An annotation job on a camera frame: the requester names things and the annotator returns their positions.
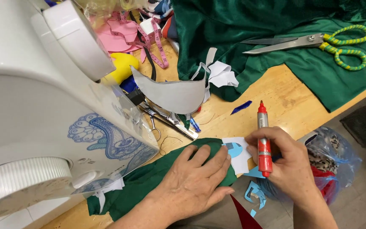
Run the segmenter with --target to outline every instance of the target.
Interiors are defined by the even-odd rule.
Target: pink measuring tape
[[[124,23],[127,23],[127,20],[126,20],[126,16],[125,16],[125,13],[120,13],[120,12],[114,12],[112,14],[112,18],[110,20],[115,20],[115,21],[119,21],[121,24],[124,24]],[[125,38],[125,35],[120,33],[120,32],[115,32],[115,31],[112,31],[111,29],[111,25],[108,23],[109,27],[110,27],[110,32],[112,35],[114,36],[120,36],[122,38],[125,39],[125,43],[128,44],[128,45],[137,45],[137,46],[142,46],[142,47],[145,47],[148,49],[149,51],[149,54],[150,54],[150,57],[152,58],[152,60],[158,64],[161,68],[167,68],[169,66],[169,62],[168,60],[166,59],[166,55],[165,55],[165,51],[163,50],[163,47],[162,47],[162,44],[160,42],[160,35],[159,35],[159,31],[158,31],[158,28],[155,24],[155,21],[152,20],[150,23],[152,24],[152,27],[153,27],[153,30],[154,30],[154,34],[155,34],[155,42],[156,42],[156,46],[158,47],[158,50],[159,50],[159,53],[160,53],[160,56],[161,56],[161,59],[162,61],[160,61],[155,55],[152,54],[152,52],[150,51],[150,38],[149,36],[142,30],[142,28],[134,21],[128,21],[129,23],[134,23],[136,28],[138,29],[138,31],[142,34],[142,36],[144,37],[145,39],[145,43],[142,43],[140,42],[139,40],[135,39],[135,41],[133,42],[127,42],[126,41],[126,38]]]

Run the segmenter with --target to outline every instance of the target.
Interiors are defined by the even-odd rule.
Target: white sewing machine
[[[0,228],[39,228],[158,152],[71,1],[0,0]]]

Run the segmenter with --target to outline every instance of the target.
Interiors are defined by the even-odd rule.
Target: yellow stuffed piece
[[[133,55],[112,53],[110,56],[115,59],[113,63],[117,69],[102,78],[101,82],[105,85],[120,85],[122,81],[132,75],[130,65],[134,66],[135,69],[139,68],[139,60]]]

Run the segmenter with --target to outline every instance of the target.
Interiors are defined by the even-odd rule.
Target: wooden table
[[[170,46],[169,42],[161,39],[169,67],[160,68],[155,64],[157,81],[176,81],[178,56]],[[151,50],[157,57],[160,57],[155,45]],[[134,56],[140,59],[140,51],[136,51]],[[152,68],[145,60],[140,65],[140,72],[146,76],[151,75]],[[269,112],[270,126],[279,126],[288,132],[294,139],[299,139],[317,127],[326,123],[333,117],[339,115],[349,107],[366,97],[366,90],[357,97],[338,108],[332,113],[328,113],[317,97],[305,86],[286,65],[272,67],[236,101],[226,102],[215,95],[202,105],[200,113],[195,113],[193,117],[200,124],[201,133],[199,138],[214,137],[242,137],[257,129],[257,116],[260,100],[263,100]],[[251,100],[253,103],[236,114],[230,115],[232,110]],[[182,137],[179,133],[165,127],[155,120],[156,127],[161,131],[162,138],[158,141],[161,147],[161,154],[180,148],[191,141]],[[160,158],[156,155],[148,163]],[[69,211],[60,215],[42,229],[103,229],[112,223],[109,214],[104,216],[89,216],[87,202],[84,200]]]

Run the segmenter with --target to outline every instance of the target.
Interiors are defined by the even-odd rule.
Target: black cord
[[[129,12],[129,16],[131,17],[131,20],[133,20],[135,23],[137,23],[135,17],[133,16],[132,14],[132,11]],[[144,41],[141,39],[141,36],[142,34],[138,31],[138,39],[144,43]],[[144,50],[145,50],[145,53],[146,53],[146,57],[148,58],[149,60],[149,63],[150,65],[152,66],[152,75],[150,76],[150,78],[153,80],[153,81],[156,81],[156,69],[155,69],[155,64],[153,63],[153,60],[152,60],[152,57],[150,56],[150,53],[149,53],[149,50],[145,47],[143,47]]]

